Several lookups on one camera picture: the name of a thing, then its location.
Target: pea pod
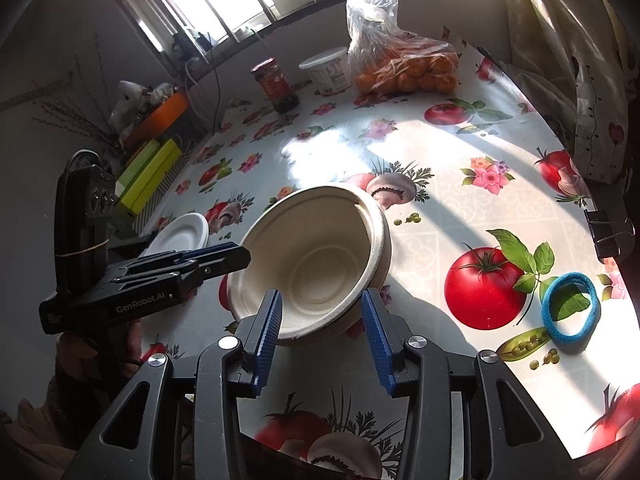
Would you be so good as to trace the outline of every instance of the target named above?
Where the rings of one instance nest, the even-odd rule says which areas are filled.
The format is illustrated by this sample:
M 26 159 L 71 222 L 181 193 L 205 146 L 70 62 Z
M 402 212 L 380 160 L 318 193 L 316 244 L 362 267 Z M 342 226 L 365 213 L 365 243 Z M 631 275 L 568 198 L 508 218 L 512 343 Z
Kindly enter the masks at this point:
M 546 331 L 545 327 L 541 326 L 512 337 L 502 343 L 495 352 L 503 361 L 519 361 L 530 356 L 549 341 L 551 341 L 549 332 Z

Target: rubber band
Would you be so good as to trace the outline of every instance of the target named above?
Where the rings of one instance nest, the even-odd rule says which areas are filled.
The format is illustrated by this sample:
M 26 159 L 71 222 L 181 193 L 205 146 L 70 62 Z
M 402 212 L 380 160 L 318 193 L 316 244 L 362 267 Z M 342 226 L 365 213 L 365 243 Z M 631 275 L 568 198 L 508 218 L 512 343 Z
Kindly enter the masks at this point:
M 551 298 L 558 292 L 564 285 L 573 283 L 574 285 L 581 285 L 587 291 L 591 300 L 591 311 L 584 322 L 584 325 L 580 329 L 580 332 L 574 335 L 567 335 L 560 332 L 554 325 L 551 319 Z M 542 301 L 542 321 L 545 324 L 546 331 L 549 332 L 551 339 L 557 343 L 572 344 L 577 343 L 587 338 L 593 331 L 598 318 L 600 316 L 600 301 L 596 294 L 596 288 L 593 286 L 593 282 L 581 272 L 568 272 L 563 274 L 557 280 L 555 280 L 549 288 L 546 290 L 544 300 Z
M 88 253 L 89 251 L 93 251 L 98 247 L 102 247 L 104 244 L 107 244 L 108 242 L 109 242 L 109 239 L 107 238 L 105 241 L 100 242 L 99 244 L 94 245 L 93 247 L 89 247 L 88 249 L 82 249 L 81 251 L 76 251 L 75 253 L 54 254 L 54 256 L 56 258 L 66 258 L 67 256 L 76 256 L 76 254 Z

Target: bowl rim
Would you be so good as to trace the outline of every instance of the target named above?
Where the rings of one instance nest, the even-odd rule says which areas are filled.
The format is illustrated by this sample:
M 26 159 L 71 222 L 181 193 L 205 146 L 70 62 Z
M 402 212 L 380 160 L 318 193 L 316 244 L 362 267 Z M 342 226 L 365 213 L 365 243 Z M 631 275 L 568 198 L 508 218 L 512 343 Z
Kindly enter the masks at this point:
M 240 242 L 243 247 L 251 251 L 251 245 L 254 240 L 264 231 L 265 228 L 275 221 L 277 217 L 307 200 L 312 200 L 320 196 L 336 196 L 336 194 L 344 198 L 351 196 L 354 198 L 354 206 L 360 205 L 361 209 L 359 211 L 361 212 L 364 210 L 367 213 L 367 219 L 362 218 L 361 215 L 364 228 L 367 231 L 370 241 L 367 265 L 362 271 L 362 274 L 354 287 L 349 291 L 345 298 L 340 301 L 340 303 L 324 314 L 324 316 L 319 317 L 315 322 L 306 325 L 305 327 L 286 330 L 284 332 L 281 330 L 278 337 L 280 341 L 299 339 L 328 326 L 345 314 L 353 303 L 358 300 L 362 291 L 369 285 L 370 280 L 378 268 L 380 259 L 382 258 L 383 245 L 385 241 L 384 213 L 379 208 L 376 200 L 369 193 L 358 187 L 342 183 L 321 184 L 291 193 L 284 197 L 284 199 L 275 203 L 260 215 L 260 217 L 245 233 L 242 241 Z M 254 312 L 249 312 L 245 307 L 240 293 L 242 278 L 244 277 L 245 272 L 245 269 L 238 270 L 237 272 L 230 273 L 228 276 L 227 297 L 229 309 L 236 321 L 240 321 L 243 317 L 252 316 L 254 314 Z

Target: table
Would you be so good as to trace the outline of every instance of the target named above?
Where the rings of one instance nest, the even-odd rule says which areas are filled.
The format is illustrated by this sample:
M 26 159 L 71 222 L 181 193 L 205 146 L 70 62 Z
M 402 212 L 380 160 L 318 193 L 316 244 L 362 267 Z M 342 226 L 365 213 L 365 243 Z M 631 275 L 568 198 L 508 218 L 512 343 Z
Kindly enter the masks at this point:
M 503 343 L 543 325 L 540 288 L 553 276 L 585 273 L 602 298 L 586 349 L 554 357 L 552 342 L 534 351 L 525 343 L 515 351 L 524 357 L 509 362 L 575 458 L 630 429 L 610 414 L 622 405 L 611 402 L 614 392 L 640 383 L 636 314 L 615 262 L 596 258 L 583 213 L 593 208 L 588 190 L 552 130 L 495 65 L 462 41 L 455 46 L 455 97 L 362 98 L 349 89 L 325 98 L 308 86 L 284 116 L 268 102 L 233 100 L 222 129 L 193 155 L 156 219 L 163 227 L 201 212 L 212 226 L 210 244 L 240 242 L 265 209 L 296 189 L 325 182 L 367 189 L 382 175 L 389 189 L 368 191 L 385 209 L 392 237 L 383 300 L 414 333 L 468 355 L 500 346 L 513 355 Z M 220 218 L 223 209 L 231 218 Z M 503 253 L 519 265 L 505 263 Z M 536 272 L 520 278 L 520 269 L 534 265 L 530 258 Z M 520 291 L 513 290 L 518 279 Z M 220 281 L 145 319 L 144 348 L 179 358 L 233 332 Z M 577 331 L 589 310 L 589 301 L 569 291 L 556 306 L 556 316 L 566 317 L 559 327 Z M 631 405 L 640 402 L 638 388 L 628 394 Z M 406 402 L 379 386 L 359 325 L 312 346 L 278 347 L 268 387 L 239 405 L 243 433 L 301 460 L 373 478 L 394 477 L 405 416 Z M 460 460 L 452 478 L 459 472 Z

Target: container lid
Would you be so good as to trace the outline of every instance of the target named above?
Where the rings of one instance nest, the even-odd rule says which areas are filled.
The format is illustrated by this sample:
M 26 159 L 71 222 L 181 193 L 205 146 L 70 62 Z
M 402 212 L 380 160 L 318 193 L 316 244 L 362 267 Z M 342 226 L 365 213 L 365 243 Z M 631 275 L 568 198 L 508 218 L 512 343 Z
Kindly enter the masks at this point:
M 300 70 L 308 70 L 310 68 L 314 68 L 318 65 L 322 65 L 328 61 L 336 59 L 337 57 L 344 56 L 347 53 L 347 48 L 345 46 L 339 46 L 337 48 L 332 48 L 330 50 L 325 50 L 320 54 L 316 54 L 309 59 L 305 59 L 302 63 L 300 63 Z
M 276 60 L 273 57 L 270 57 L 269 59 L 265 59 L 262 63 L 258 63 L 256 66 L 254 66 L 251 69 L 251 73 L 253 72 L 257 72 L 258 70 L 260 70 L 261 68 L 266 67 L 267 65 L 270 65 L 271 63 L 275 63 Z

